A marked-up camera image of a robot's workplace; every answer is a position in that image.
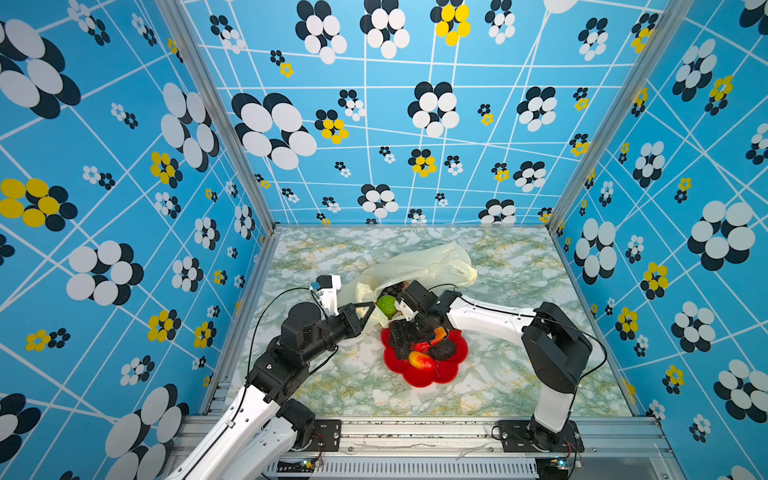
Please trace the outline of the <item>orange small fruit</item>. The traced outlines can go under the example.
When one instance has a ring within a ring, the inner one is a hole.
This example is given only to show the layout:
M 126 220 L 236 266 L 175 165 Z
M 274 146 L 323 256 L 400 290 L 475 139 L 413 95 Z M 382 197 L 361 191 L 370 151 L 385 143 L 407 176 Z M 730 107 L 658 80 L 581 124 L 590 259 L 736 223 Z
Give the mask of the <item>orange small fruit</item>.
M 438 327 L 434 330 L 434 338 L 430 341 L 432 345 L 439 344 L 447 337 L 447 332 L 444 328 Z

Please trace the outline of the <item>green lime fruit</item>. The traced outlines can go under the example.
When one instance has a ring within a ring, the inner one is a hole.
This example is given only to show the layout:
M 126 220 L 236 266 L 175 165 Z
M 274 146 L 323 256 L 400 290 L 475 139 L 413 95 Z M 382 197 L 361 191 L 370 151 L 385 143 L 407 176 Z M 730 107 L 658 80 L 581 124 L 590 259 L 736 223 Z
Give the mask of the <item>green lime fruit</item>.
M 396 298 L 391 295 L 380 296 L 376 305 L 387 320 L 391 320 L 398 313 Z

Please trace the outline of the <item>red yellow mango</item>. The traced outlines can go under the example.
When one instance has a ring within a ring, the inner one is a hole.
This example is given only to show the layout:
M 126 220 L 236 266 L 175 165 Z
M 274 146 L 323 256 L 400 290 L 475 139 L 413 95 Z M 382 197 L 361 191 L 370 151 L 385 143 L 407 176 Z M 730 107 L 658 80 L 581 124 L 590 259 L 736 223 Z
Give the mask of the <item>red yellow mango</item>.
M 430 355 L 419 351 L 412 351 L 408 362 L 413 368 L 424 372 L 432 372 L 436 368 L 435 360 Z

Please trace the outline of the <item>yellowish printed plastic bag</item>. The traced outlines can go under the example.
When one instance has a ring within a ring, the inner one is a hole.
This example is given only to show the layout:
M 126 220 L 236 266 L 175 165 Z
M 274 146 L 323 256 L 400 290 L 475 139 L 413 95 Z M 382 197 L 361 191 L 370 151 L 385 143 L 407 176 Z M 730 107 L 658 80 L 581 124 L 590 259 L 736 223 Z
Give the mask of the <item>yellowish printed plastic bag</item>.
M 478 277 L 468 253 L 456 242 L 401 254 L 363 271 L 338 294 L 341 305 L 375 302 L 386 287 L 418 281 L 424 287 L 470 286 Z

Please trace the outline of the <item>purple grape bunch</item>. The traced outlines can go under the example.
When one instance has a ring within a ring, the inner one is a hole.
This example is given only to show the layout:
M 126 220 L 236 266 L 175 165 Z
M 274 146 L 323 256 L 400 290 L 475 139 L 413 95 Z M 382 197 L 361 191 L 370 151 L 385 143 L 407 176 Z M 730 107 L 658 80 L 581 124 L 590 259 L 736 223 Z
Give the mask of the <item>purple grape bunch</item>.
M 407 285 L 405 282 L 400 282 L 397 284 L 390 285 L 386 288 L 384 288 L 381 292 L 383 296 L 392 296 L 396 298 L 399 294 L 401 294 L 405 289 L 407 288 Z

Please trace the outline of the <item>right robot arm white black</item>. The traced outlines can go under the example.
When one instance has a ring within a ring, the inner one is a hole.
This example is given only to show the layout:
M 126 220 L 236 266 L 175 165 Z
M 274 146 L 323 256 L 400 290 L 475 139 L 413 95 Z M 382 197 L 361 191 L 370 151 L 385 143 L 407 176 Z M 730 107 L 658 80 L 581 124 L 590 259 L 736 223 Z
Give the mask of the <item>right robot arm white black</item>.
M 459 292 L 403 293 L 402 314 L 381 334 L 385 364 L 416 388 L 448 383 L 458 375 L 469 348 L 466 332 L 480 333 L 525 349 L 541 383 L 534 413 L 522 437 L 539 451 L 575 444 L 566 436 L 573 403 L 593 346 L 557 305 L 514 308 L 471 299 Z

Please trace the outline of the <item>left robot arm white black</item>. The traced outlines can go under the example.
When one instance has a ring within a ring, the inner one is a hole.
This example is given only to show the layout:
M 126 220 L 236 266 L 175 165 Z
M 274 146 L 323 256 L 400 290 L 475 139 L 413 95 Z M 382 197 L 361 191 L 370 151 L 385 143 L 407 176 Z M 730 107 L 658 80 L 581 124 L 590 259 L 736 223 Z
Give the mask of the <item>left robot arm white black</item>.
M 311 361 L 359 336 L 375 310 L 373 302 L 329 313 L 312 302 L 293 306 L 232 404 L 168 477 L 256 479 L 290 449 L 307 445 L 315 414 L 294 393 L 309 378 Z

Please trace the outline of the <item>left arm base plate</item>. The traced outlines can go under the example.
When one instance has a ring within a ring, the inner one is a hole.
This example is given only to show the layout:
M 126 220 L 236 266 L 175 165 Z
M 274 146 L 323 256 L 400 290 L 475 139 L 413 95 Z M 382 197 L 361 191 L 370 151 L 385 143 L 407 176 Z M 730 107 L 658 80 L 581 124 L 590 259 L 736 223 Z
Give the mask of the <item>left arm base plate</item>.
M 335 453 L 339 451 L 342 433 L 340 419 L 317 419 L 306 442 L 299 447 L 300 452 Z

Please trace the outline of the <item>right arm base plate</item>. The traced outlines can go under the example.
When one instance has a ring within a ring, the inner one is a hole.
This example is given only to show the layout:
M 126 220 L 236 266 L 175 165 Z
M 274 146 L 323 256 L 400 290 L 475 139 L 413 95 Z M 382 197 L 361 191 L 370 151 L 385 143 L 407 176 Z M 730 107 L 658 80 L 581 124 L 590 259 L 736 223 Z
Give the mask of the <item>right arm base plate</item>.
M 491 428 L 491 436 L 502 444 L 505 453 L 566 455 L 585 451 L 573 420 L 568 420 L 559 433 L 533 426 L 530 420 L 499 420 Z

